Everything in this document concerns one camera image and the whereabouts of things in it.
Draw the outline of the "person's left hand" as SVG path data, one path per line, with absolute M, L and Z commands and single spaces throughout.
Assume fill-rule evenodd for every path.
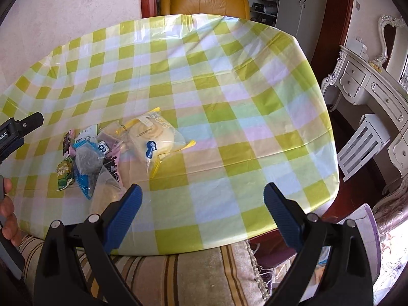
M 12 181 L 4 178 L 4 199 L 1 201 L 1 215 L 6 219 L 1 232 L 7 240 L 10 240 L 16 247 L 20 246 L 22 241 L 21 229 L 18 226 L 15 215 L 15 207 L 7 193 L 12 190 Z

